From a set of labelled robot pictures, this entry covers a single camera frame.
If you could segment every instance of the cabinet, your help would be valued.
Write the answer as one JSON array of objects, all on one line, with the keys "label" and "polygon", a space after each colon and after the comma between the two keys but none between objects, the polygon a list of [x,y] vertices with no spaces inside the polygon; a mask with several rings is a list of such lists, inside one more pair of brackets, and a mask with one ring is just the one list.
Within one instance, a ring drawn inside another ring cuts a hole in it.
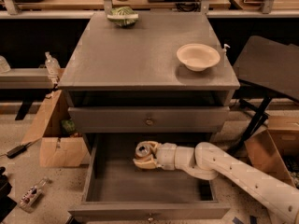
[{"label": "cabinet", "polygon": [[[221,61],[196,73],[176,57],[179,47],[203,43]],[[144,140],[193,146],[219,132],[239,83],[208,20],[201,13],[140,11],[120,28],[96,13],[64,71],[69,113],[92,160],[78,221],[221,218],[212,183],[181,171],[134,167]]]}]

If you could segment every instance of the bowl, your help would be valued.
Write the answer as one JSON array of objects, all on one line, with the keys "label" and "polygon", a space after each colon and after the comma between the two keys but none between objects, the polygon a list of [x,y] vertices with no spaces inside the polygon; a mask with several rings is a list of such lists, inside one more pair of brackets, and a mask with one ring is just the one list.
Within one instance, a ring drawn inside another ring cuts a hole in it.
[{"label": "bowl", "polygon": [[178,59],[192,71],[203,71],[219,63],[220,54],[204,44],[187,44],[177,51]]}]

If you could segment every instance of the bottle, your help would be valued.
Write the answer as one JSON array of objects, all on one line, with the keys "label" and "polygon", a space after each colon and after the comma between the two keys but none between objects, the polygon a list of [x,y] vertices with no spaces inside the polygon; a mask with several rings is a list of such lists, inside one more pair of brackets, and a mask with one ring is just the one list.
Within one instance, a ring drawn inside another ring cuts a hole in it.
[{"label": "bottle", "polygon": [[50,180],[44,176],[38,183],[34,184],[20,199],[19,207],[27,212],[32,211],[31,205],[43,193],[44,186],[49,182]]},{"label": "bottle", "polygon": [[45,61],[45,65],[48,69],[49,74],[51,76],[57,76],[59,69],[60,69],[60,65],[59,65],[57,59],[52,57],[48,51],[45,52],[45,55],[47,58]]},{"label": "bottle", "polygon": [[10,71],[10,66],[3,56],[0,56],[0,73]]}]

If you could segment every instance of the open cardboard box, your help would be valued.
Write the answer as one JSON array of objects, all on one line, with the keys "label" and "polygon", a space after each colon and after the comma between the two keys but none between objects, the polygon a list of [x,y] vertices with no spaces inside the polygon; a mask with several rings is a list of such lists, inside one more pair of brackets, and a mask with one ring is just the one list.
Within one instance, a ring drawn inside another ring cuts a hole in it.
[{"label": "open cardboard box", "polygon": [[282,157],[299,155],[299,117],[269,116],[268,129],[245,145],[255,168],[295,187]]},{"label": "open cardboard box", "polygon": [[70,119],[62,91],[46,97],[22,143],[41,139],[40,166],[76,167],[89,163],[89,153],[82,137],[65,137],[61,120]]}]

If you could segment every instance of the floor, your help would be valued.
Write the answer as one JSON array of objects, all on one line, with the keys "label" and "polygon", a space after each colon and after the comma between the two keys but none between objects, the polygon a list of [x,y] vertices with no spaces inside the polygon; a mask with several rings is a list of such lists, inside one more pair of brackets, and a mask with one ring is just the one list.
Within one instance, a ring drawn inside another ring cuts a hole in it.
[{"label": "floor", "polygon": [[[39,103],[34,103],[24,120],[15,121],[16,113],[20,104],[0,103],[0,154],[20,144],[24,134],[35,118]],[[292,101],[283,99],[275,100],[269,106],[270,115],[298,116],[299,105]],[[216,135],[215,142],[226,149],[244,131],[252,112],[243,112],[237,104],[232,101],[231,112],[221,133]],[[80,203],[84,182],[86,178],[87,165],[79,168],[41,168],[39,166],[40,142],[30,146],[27,151],[15,159],[7,157],[0,158],[0,166],[7,170],[5,175],[13,189],[9,197],[16,202],[25,192],[37,183],[41,178],[47,176],[51,181],[45,186],[45,194],[36,201],[31,213],[24,212],[18,206],[7,216],[3,224],[65,224],[69,219],[67,209],[69,206]],[[251,223],[250,217],[256,217],[258,224],[271,223],[267,210],[242,189],[233,184],[229,179],[219,175],[213,180],[216,197],[220,203],[228,203],[231,209],[222,219],[216,220],[154,220],[157,224],[228,224],[228,223]],[[148,221],[119,221],[98,223],[148,223]]]}]

